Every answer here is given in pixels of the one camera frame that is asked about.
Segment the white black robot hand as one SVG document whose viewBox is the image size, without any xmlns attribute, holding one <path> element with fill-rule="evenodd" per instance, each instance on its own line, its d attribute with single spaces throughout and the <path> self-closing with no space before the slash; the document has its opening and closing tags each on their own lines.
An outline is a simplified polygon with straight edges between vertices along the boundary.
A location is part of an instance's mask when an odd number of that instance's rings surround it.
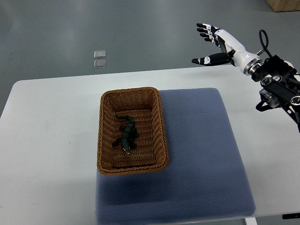
<svg viewBox="0 0 300 225">
<path fill-rule="evenodd" d="M 216 45 L 221 52 L 192 59 L 192 63 L 203 66 L 218 66 L 231 63 L 245 75 L 252 75 L 263 64 L 263 60 L 245 47 L 230 33 L 210 24 L 198 23 L 197 31 L 205 41 Z"/>
</svg>

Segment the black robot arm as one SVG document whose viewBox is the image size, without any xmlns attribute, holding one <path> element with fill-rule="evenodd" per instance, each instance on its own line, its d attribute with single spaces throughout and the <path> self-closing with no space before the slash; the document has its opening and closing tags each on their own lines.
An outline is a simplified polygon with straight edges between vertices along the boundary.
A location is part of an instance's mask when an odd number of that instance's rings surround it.
<svg viewBox="0 0 300 225">
<path fill-rule="evenodd" d="M 297 70 L 267 49 L 269 44 L 265 30 L 259 31 L 262 50 L 268 58 L 264 62 L 255 63 L 249 74 L 252 80 L 259 82 L 261 101 L 256 110 L 264 112 L 275 108 L 282 108 L 300 126 L 300 82 L 296 79 Z"/>
</svg>

